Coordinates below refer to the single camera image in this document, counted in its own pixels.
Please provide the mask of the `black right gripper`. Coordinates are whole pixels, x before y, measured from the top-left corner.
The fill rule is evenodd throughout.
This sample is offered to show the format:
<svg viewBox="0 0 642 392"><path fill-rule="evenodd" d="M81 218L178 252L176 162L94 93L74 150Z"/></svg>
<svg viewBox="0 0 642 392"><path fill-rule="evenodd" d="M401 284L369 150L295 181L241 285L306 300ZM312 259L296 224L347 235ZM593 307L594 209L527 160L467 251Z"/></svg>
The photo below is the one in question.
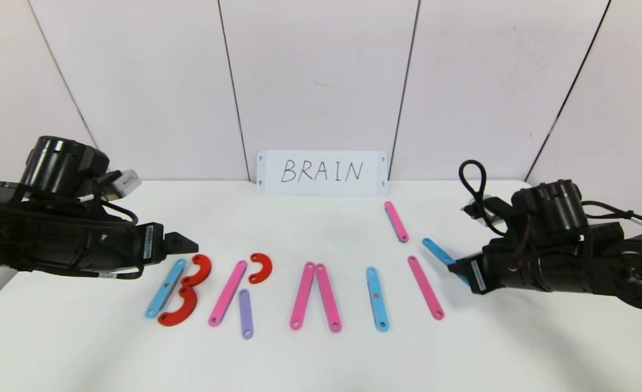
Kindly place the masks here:
<svg viewBox="0 0 642 392"><path fill-rule="evenodd" d="M487 245L482 250L463 259L463 266L457 261L447 265L448 270L470 286L476 295L504 288L522 288L519 265L524 256L515 248Z"/></svg>

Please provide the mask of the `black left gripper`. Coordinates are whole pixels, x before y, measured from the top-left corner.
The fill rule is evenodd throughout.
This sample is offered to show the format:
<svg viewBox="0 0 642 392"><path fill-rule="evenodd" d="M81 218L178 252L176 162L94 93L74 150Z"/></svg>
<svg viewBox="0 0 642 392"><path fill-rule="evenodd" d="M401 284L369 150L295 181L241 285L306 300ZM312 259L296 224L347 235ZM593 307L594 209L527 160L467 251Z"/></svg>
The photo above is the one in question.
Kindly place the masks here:
<svg viewBox="0 0 642 392"><path fill-rule="evenodd" d="M178 232L164 235L157 223L128 228L91 229L83 269L96 272L132 270L161 263L166 255L196 254L198 243Z"/></svg>

